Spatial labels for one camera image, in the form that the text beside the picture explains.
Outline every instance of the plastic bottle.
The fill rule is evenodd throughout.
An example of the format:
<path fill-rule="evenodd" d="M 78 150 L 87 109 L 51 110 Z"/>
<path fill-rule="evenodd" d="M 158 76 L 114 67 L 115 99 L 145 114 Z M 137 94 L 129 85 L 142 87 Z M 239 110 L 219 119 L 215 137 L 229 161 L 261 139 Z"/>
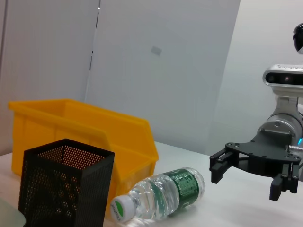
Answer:
<path fill-rule="evenodd" d="M 134 217 L 159 219 L 200 200 L 205 191 L 202 175 L 192 168 L 182 168 L 145 178 L 128 194 L 110 203 L 116 222 Z"/>

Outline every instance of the bottle cap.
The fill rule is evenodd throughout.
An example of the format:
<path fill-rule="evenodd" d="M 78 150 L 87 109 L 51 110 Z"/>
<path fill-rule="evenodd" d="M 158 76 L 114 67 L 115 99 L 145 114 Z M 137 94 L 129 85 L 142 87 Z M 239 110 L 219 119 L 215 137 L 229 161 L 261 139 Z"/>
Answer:
<path fill-rule="evenodd" d="M 128 195 L 120 195 L 110 203 L 110 214 L 116 222 L 125 222 L 136 215 L 136 208 L 132 198 Z"/>

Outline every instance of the bottle label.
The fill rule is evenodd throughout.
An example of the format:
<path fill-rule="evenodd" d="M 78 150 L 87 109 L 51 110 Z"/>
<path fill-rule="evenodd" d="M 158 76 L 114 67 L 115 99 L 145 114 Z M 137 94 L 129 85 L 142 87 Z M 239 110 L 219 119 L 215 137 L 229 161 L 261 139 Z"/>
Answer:
<path fill-rule="evenodd" d="M 176 184 L 180 196 L 180 203 L 177 209 L 194 203 L 199 196 L 199 185 L 194 175 L 186 169 L 177 169 L 164 173 Z"/>

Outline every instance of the white table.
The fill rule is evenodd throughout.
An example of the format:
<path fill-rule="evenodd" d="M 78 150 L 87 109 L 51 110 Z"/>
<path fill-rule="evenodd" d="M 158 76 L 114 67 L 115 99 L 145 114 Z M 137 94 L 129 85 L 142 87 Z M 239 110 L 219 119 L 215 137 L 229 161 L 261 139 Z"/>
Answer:
<path fill-rule="evenodd" d="M 156 143 L 160 160 L 155 174 L 181 167 L 197 169 L 205 179 L 206 191 L 200 204 L 188 207 L 173 218 L 161 221 L 132 220 L 130 227 L 301 227 L 303 225 L 303 183 L 298 193 L 283 192 L 270 201 L 271 178 L 230 168 L 218 184 L 211 183 L 209 156 Z M 0 197 L 18 206 L 20 177 L 10 170 L 11 154 L 0 157 Z M 115 226 L 106 221 L 104 226 Z"/>

